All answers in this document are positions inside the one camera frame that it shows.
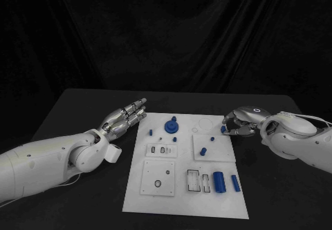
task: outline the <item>robotic hand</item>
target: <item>robotic hand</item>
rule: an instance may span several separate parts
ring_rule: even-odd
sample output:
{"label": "robotic hand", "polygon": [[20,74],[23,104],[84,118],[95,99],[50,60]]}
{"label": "robotic hand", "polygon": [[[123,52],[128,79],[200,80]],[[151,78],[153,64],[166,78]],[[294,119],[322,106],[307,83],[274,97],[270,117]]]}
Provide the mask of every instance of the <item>robotic hand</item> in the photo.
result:
{"label": "robotic hand", "polygon": [[[326,123],[326,128],[316,128],[302,117]],[[252,136],[260,130],[261,143],[286,159],[300,159],[304,163],[332,173],[332,128],[323,119],[280,112],[271,115],[268,111],[252,106],[232,110],[222,124],[232,120],[239,128],[221,132],[226,135]]]}
{"label": "robotic hand", "polygon": [[147,116],[146,98],[117,109],[98,129],[30,142],[0,155],[0,202],[34,195],[91,172],[105,159],[115,163],[121,149],[110,142]]}

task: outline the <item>black backdrop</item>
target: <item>black backdrop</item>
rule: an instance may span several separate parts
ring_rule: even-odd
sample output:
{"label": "black backdrop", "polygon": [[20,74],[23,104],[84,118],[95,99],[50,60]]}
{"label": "black backdrop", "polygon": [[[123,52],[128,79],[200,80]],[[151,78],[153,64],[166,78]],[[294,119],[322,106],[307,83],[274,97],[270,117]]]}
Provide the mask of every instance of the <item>black backdrop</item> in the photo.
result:
{"label": "black backdrop", "polygon": [[328,0],[1,1],[1,152],[65,88],[287,94],[329,120],[330,11]]}

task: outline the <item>circular hole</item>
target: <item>circular hole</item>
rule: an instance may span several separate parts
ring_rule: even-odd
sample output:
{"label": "circular hole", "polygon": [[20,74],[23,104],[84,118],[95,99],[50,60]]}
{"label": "circular hole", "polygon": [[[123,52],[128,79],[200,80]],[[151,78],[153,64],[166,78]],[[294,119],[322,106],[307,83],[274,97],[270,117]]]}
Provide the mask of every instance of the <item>circular hole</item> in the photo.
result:
{"label": "circular hole", "polygon": [[154,181],[154,186],[159,188],[160,187],[160,185],[162,185],[162,182],[157,180],[157,181]]}

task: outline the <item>black table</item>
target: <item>black table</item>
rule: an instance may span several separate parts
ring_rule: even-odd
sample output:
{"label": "black table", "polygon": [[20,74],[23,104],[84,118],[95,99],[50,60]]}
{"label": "black table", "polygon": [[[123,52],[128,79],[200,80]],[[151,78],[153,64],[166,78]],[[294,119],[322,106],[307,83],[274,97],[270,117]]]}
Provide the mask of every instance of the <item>black table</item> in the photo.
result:
{"label": "black table", "polygon": [[[69,89],[32,141],[97,128],[117,108],[143,97],[147,112],[154,113],[225,115],[242,105],[261,107],[271,114],[300,113],[284,95]],[[121,212],[137,127],[114,141],[123,148],[115,164],[104,161],[75,184],[21,198],[0,209],[1,229],[294,230],[325,225],[329,228],[332,175],[300,160],[278,157],[261,144],[260,135],[231,137],[250,220]]]}

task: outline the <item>white robotic arm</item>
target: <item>white robotic arm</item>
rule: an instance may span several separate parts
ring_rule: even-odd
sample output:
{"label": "white robotic arm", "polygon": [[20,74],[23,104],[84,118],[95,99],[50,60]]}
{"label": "white robotic arm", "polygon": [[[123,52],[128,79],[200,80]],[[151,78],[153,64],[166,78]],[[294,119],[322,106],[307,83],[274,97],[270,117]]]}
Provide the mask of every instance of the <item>white robotic arm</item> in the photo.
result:
{"label": "white robotic arm", "polygon": [[[316,119],[326,123],[320,129],[302,117]],[[252,136],[260,129],[263,141],[271,151],[286,159],[300,159],[310,166],[332,173],[332,128],[323,119],[280,112],[271,115],[264,109],[242,106],[224,118],[222,124],[234,119],[238,129],[221,131],[226,135]]]}
{"label": "white robotic arm", "polygon": [[76,174],[91,172],[104,159],[115,163],[121,149],[110,141],[146,117],[146,101],[143,98],[115,110],[98,129],[30,142],[0,155],[0,203],[53,188]]}

